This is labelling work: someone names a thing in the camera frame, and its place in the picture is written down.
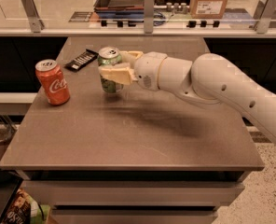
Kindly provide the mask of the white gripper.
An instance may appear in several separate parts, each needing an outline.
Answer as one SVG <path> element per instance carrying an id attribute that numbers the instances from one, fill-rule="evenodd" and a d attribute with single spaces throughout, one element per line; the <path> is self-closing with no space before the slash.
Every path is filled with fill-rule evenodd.
<path id="1" fill-rule="evenodd" d="M 99 67 L 103 78 L 123 85 L 138 82 L 142 88 L 151 91 L 159 89 L 159 68 L 167 58 L 165 53 L 122 50 L 120 54 L 123 63 Z"/>

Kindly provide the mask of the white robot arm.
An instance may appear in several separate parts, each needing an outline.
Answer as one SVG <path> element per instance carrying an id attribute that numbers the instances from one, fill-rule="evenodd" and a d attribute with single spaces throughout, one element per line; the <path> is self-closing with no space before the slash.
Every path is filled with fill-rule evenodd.
<path id="1" fill-rule="evenodd" d="M 116 83 L 168 91 L 196 106 L 229 105 L 276 145 L 276 94 L 258 85 L 226 58 L 205 53 L 195 61 L 165 53 L 122 53 L 123 62 L 99 68 Z"/>

